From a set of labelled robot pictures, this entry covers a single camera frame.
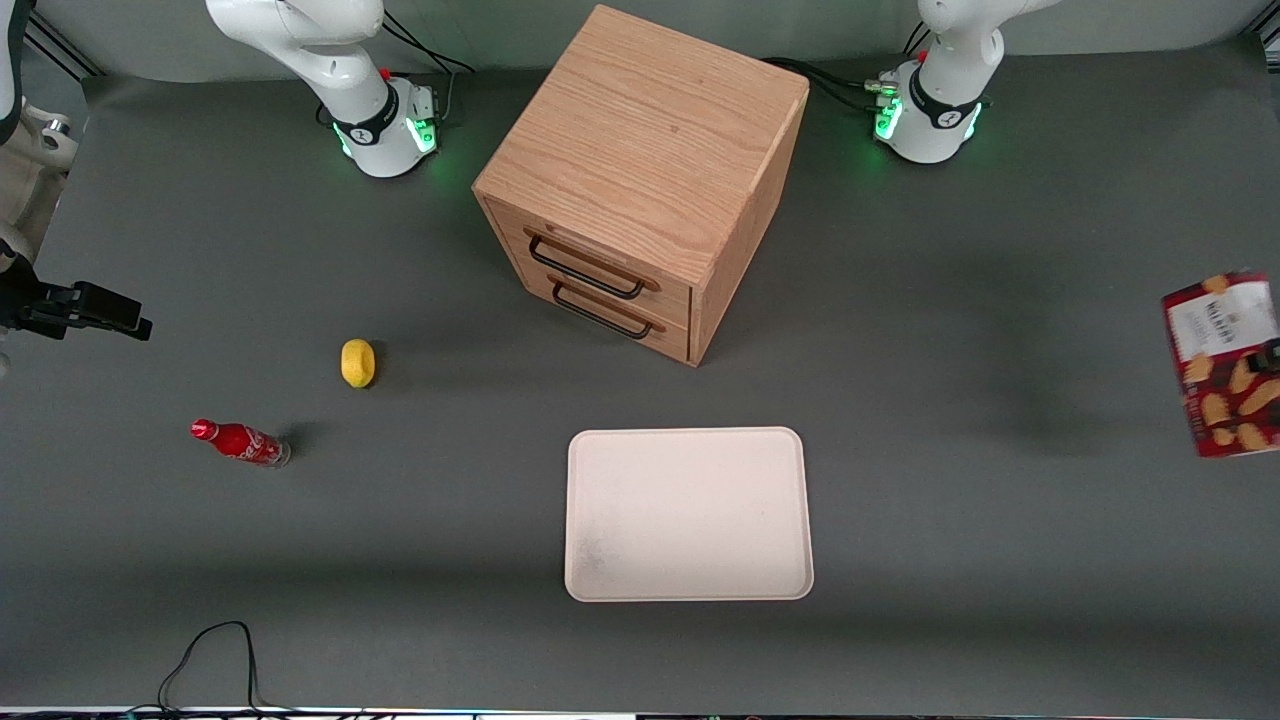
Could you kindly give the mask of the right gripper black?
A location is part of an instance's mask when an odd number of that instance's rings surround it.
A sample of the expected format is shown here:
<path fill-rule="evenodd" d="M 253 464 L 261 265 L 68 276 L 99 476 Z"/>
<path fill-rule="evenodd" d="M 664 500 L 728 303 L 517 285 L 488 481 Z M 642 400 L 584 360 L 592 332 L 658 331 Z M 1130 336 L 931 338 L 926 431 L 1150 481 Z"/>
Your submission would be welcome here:
<path fill-rule="evenodd" d="M 41 282 L 32 263 L 1 240 L 1 324 L 51 340 L 74 328 L 109 331 L 137 341 L 150 340 L 154 324 L 141 302 L 88 282 L 72 287 Z"/>

